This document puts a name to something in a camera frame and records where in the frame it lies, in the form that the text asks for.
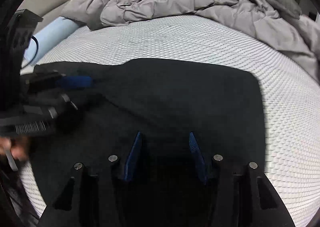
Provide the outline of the person's left hand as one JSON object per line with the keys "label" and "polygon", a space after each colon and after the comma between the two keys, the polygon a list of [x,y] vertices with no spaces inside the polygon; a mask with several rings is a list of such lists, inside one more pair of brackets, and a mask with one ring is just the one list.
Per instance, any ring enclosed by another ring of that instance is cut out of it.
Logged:
{"label": "person's left hand", "polygon": [[1,137],[1,156],[5,155],[6,151],[10,151],[12,157],[19,161],[26,161],[29,159],[29,138],[28,137],[18,137],[16,139],[10,139],[7,137]]}

